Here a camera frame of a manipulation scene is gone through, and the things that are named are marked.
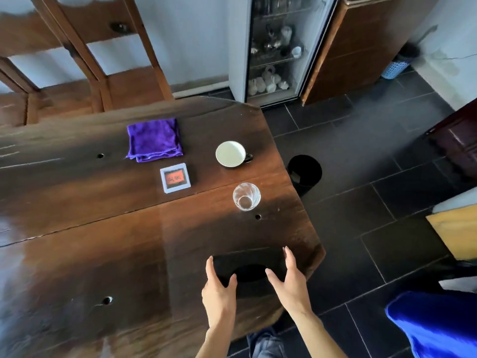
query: blue basket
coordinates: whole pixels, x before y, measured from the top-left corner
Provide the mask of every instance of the blue basket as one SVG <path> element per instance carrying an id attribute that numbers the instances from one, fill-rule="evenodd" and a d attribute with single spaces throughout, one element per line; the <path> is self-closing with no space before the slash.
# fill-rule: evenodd
<path id="1" fill-rule="evenodd" d="M 407 61 L 391 61 L 381 76 L 385 79 L 394 79 L 401 71 L 406 69 L 408 65 L 409 63 Z"/>

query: drinking glass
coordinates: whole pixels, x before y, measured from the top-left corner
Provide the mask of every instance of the drinking glass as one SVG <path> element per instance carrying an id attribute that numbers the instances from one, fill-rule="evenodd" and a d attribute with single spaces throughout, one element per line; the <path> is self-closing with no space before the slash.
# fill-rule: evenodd
<path id="1" fill-rule="evenodd" d="M 260 202 L 260 190 L 253 183 L 244 182 L 235 187 L 233 198 L 240 210 L 250 211 Z"/>

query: purple cloth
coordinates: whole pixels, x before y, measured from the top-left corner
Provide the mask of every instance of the purple cloth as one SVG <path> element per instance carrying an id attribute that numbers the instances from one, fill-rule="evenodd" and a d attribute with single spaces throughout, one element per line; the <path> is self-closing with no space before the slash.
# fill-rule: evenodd
<path id="1" fill-rule="evenodd" d="M 183 155 L 176 118 L 132 124 L 127 126 L 127 132 L 129 159 L 150 162 Z"/>

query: hand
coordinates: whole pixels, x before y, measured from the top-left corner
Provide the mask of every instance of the hand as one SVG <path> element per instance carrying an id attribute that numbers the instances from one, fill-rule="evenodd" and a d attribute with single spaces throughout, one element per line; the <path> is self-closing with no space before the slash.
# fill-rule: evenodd
<path id="1" fill-rule="evenodd" d="M 295 256 L 288 247 L 284 247 L 285 264 L 287 266 L 287 275 L 285 282 L 282 283 L 277 275 L 270 269 L 265 269 L 265 273 L 275 289 L 278 299 L 283 307 L 290 314 L 291 318 L 299 314 L 312 313 L 312 305 L 310 304 L 310 297 L 306 287 L 306 278 L 298 270 Z"/>
<path id="2" fill-rule="evenodd" d="M 206 308 L 209 327 L 215 328 L 219 323 L 231 324 L 235 321 L 237 310 L 237 276 L 230 277 L 229 286 L 224 288 L 215 273 L 212 257 L 206 263 L 207 282 L 202 289 L 202 304 Z"/>

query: white wall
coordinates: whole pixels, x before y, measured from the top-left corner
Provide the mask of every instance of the white wall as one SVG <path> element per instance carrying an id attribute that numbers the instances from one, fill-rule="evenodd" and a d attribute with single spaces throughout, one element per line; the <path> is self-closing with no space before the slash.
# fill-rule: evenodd
<path id="1" fill-rule="evenodd" d="M 92 0 L 59 1 L 78 6 Z M 135 1 L 169 84 L 228 74 L 227 0 Z M 0 12 L 22 15 L 33 10 L 30 0 L 0 0 Z M 108 75 L 150 65 L 137 35 L 88 47 Z M 40 88 L 85 78 L 62 47 L 10 60 Z M 9 91 L 0 83 L 0 93 Z"/>
<path id="2" fill-rule="evenodd" d="M 420 43 L 424 57 L 416 70 L 454 108 L 477 98 L 477 0 L 439 0 L 416 29 L 412 41 L 432 26 L 437 30 Z"/>

